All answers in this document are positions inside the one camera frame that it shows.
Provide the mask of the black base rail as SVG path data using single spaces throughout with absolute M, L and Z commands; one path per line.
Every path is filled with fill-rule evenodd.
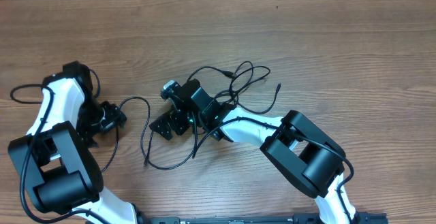
M 355 216 L 359 224 L 388 224 L 386 214 L 370 214 L 358 212 Z M 322 224 L 319 214 L 294 214 L 290 217 L 228 217 L 228 218 L 199 218 L 180 219 L 178 217 L 148 218 L 139 223 L 152 224 Z

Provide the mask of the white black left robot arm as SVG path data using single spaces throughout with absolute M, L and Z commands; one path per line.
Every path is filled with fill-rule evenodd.
M 74 61 L 38 84 L 43 100 L 26 135 L 12 140 L 8 154 L 20 176 L 20 201 L 27 216 L 44 219 L 30 210 L 55 212 L 51 223 L 80 216 L 88 223 L 148 223 L 134 205 L 104 186 L 103 170 L 90 153 L 94 135 L 124 126 L 127 118 L 113 103 L 98 102 L 91 69 Z

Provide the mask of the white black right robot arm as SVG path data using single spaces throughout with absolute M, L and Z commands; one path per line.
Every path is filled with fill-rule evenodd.
M 161 97 L 172 107 L 150 124 L 152 132 L 171 140 L 188 128 L 202 128 L 207 138 L 257 146 L 296 189 L 315 200 L 321 222 L 357 221 L 344 187 L 351 178 L 343 172 L 351 163 L 344 150 L 302 113 L 291 110 L 278 117 L 251 113 L 217 101 L 196 79 L 184 85 L 169 81 Z

